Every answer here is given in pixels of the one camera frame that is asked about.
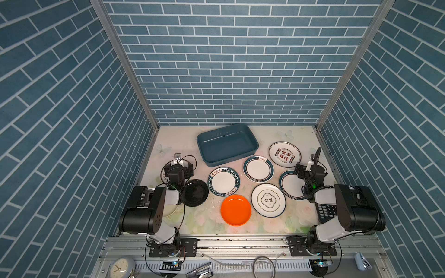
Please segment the green rim plate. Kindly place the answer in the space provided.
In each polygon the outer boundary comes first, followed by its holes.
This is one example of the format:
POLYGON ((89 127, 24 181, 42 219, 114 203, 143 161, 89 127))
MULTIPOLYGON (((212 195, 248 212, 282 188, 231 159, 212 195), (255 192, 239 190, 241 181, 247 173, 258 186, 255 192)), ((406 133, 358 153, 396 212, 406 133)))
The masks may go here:
POLYGON ((302 188, 305 181, 294 173, 293 170, 283 172, 279 177, 279 188, 285 196, 293 200, 304 200, 302 188))
POLYGON ((269 159, 263 156, 251 156, 243 164, 245 176, 255 183, 265 183, 274 175, 274 167, 269 159))

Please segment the white plate red characters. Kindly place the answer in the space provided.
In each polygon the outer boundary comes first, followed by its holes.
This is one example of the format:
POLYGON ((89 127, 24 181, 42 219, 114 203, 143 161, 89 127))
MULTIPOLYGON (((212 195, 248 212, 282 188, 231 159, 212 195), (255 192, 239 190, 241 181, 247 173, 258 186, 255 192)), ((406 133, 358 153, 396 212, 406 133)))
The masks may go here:
POLYGON ((301 152, 293 144, 286 141, 273 143, 268 150, 273 163, 284 168, 293 168, 301 162, 301 152))

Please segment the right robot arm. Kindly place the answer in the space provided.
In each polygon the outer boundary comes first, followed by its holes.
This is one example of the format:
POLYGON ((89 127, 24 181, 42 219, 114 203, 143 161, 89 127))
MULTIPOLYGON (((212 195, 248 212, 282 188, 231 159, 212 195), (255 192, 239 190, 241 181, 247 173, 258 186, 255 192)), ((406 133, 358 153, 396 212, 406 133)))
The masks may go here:
POLYGON ((305 248, 309 252, 322 253, 347 236, 385 229, 384 214, 368 187, 324 185, 324 168, 316 164, 309 170, 298 164, 294 174, 304 180, 300 199, 310 200, 323 190, 333 189, 335 193, 337 215, 323 224, 311 227, 305 240, 305 248))

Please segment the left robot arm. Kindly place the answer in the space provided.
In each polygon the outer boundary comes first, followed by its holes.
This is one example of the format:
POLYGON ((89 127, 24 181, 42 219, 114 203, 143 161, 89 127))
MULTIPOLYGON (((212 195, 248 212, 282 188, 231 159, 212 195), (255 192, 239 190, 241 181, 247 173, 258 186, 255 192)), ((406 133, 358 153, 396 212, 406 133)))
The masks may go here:
POLYGON ((166 205, 187 204, 183 197, 185 180, 193 176, 194 169, 195 166, 187 161, 169 163, 163 168, 165 183, 155 188, 134 187, 119 218, 119 231, 146 235, 159 247, 178 249, 179 229, 163 221, 163 211, 166 205))

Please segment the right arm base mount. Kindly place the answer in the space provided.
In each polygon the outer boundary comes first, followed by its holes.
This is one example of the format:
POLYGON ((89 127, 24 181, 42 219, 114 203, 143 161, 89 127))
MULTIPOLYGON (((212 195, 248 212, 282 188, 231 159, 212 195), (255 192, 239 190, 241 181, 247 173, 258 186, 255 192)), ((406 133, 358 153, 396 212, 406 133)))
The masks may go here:
POLYGON ((321 255, 334 257, 337 255, 334 243, 323 243, 312 237, 308 239, 299 235, 288 236, 285 243, 288 245, 292 257, 321 255))

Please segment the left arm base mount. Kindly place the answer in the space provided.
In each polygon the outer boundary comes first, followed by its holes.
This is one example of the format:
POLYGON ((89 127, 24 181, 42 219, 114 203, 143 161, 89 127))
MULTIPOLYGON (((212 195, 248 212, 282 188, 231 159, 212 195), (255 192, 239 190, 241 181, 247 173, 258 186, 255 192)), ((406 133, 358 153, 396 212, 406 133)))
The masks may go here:
POLYGON ((198 248, 197 238, 179 238, 176 237, 172 243, 157 244, 151 243, 149 248, 150 258, 168 258, 177 257, 196 257, 198 248))

